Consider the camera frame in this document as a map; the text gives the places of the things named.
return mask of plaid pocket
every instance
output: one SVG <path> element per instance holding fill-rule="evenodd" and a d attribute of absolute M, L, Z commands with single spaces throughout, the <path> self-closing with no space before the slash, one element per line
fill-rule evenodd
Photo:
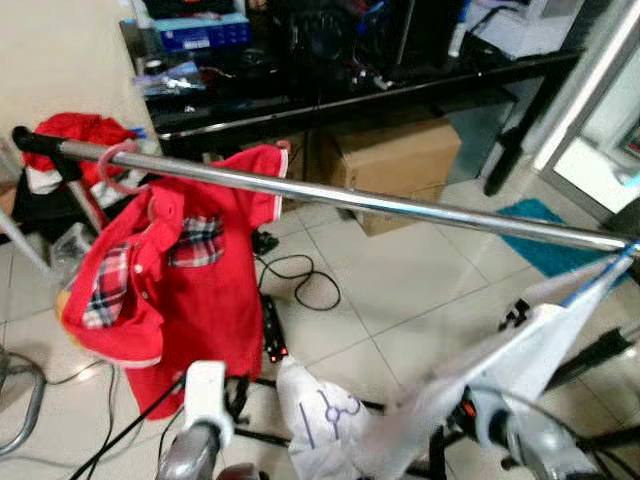
<path fill-rule="evenodd" d="M 222 223 L 217 216 L 186 218 L 176 244 L 169 249 L 172 267 L 202 267 L 215 262 L 224 253 Z"/>
<path fill-rule="evenodd" d="M 82 315 L 87 328 L 108 328 L 116 323 L 127 291 L 128 243 L 113 246 L 100 264 L 89 304 Z"/>

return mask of black table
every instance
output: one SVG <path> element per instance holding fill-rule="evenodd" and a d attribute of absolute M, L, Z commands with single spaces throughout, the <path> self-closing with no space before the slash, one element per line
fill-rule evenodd
<path fill-rule="evenodd" d="M 135 25 L 121 22 L 121 30 L 134 61 L 140 54 Z M 163 153 L 200 159 L 205 152 L 224 151 L 229 146 L 286 136 L 345 119 L 371 118 L 416 104 L 428 106 L 433 116 L 474 108 L 495 101 L 495 90 L 505 85 L 543 78 L 519 123 L 496 139 L 503 146 L 503 153 L 484 187 L 485 194 L 493 195 L 516 165 L 525 135 L 562 87 L 582 52 L 560 51 L 515 61 L 495 54 L 480 61 L 469 58 L 479 51 L 482 50 L 477 45 L 464 49 L 459 64 L 447 72 L 416 78 L 387 91 L 306 100 L 280 96 L 252 100 L 248 106 L 238 102 L 240 106 L 235 109 L 228 108 L 233 99 L 199 92 L 147 99 L 146 105 Z"/>

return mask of blue box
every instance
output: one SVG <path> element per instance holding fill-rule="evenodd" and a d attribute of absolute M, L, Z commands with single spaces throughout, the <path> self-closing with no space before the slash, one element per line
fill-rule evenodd
<path fill-rule="evenodd" d="M 219 48 L 249 43 L 249 20 L 240 13 L 217 19 L 170 18 L 156 20 L 155 27 L 167 52 Z"/>

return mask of red polo shirt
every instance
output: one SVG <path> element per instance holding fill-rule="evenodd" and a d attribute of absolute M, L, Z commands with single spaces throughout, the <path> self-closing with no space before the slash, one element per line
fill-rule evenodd
<path fill-rule="evenodd" d="M 287 157 L 256 147 L 217 164 L 283 176 Z M 123 366 L 140 410 L 196 360 L 229 375 L 261 370 L 262 308 L 251 232 L 278 218 L 281 198 L 164 178 L 102 232 L 84 260 L 63 324 Z M 174 413 L 178 393 L 149 418 Z"/>

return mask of blue mat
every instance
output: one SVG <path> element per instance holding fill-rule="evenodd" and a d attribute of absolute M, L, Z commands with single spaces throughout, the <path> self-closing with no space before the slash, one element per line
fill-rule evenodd
<path fill-rule="evenodd" d="M 521 200 L 515 205 L 498 210 L 498 213 L 509 215 L 510 217 L 533 218 L 560 224 L 565 223 L 558 215 L 549 210 L 544 203 L 535 198 Z M 606 253 L 580 250 L 515 237 L 503 236 L 502 238 L 511 248 L 518 252 L 520 256 L 547 277 L 553 277 L 570 270 L 576 270 L 589 263 L 600 260 L 607 255 Z"/>

